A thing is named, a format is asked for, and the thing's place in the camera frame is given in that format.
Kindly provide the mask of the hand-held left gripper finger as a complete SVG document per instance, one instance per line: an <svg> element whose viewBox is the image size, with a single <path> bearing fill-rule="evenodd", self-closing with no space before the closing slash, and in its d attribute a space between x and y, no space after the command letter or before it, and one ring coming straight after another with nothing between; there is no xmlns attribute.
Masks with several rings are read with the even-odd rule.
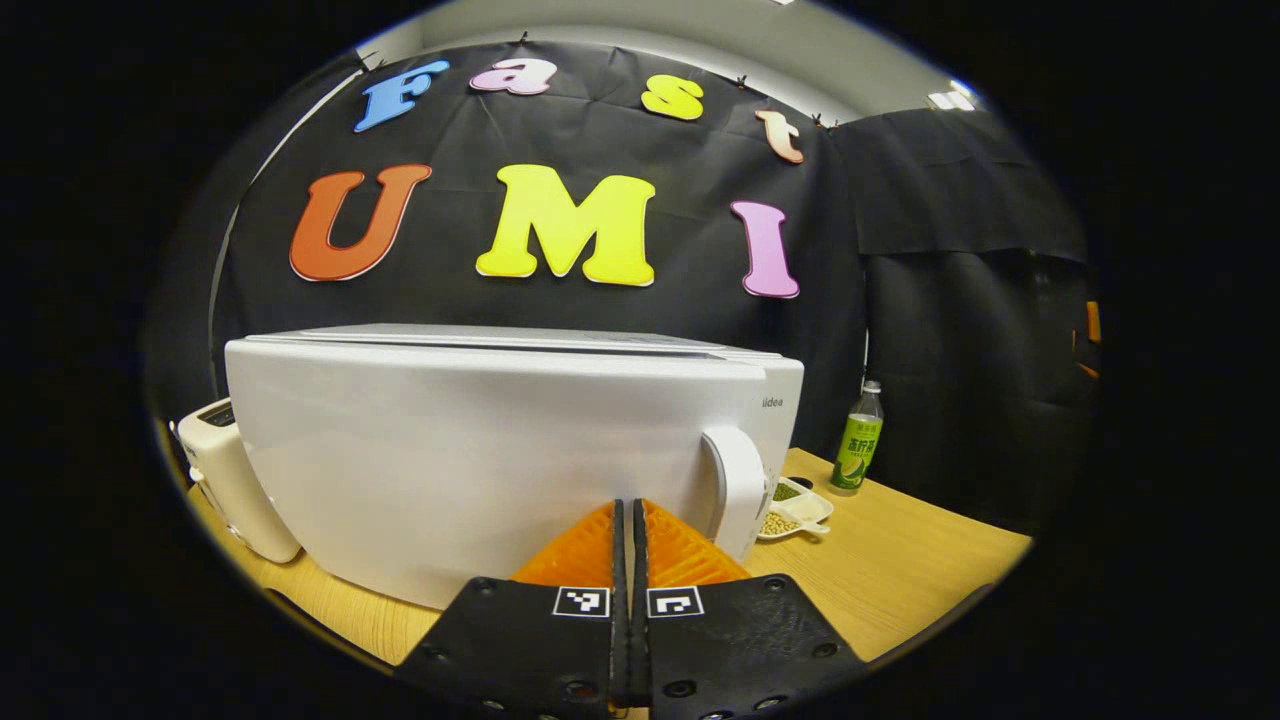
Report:
<svg viewBox="0 0 1280 720"><path fill-rule="evenodd" d="M630 689L652 719L799 719L868 675L788 575L657 585L662 514L634 502Z"/></svg>
<svg viewBox="0 0 1280 720"><path fill-rule="evenodd" d="M396 667L458 719L609 719L627 675L623 502L512 579L475 577Z"/></svg>

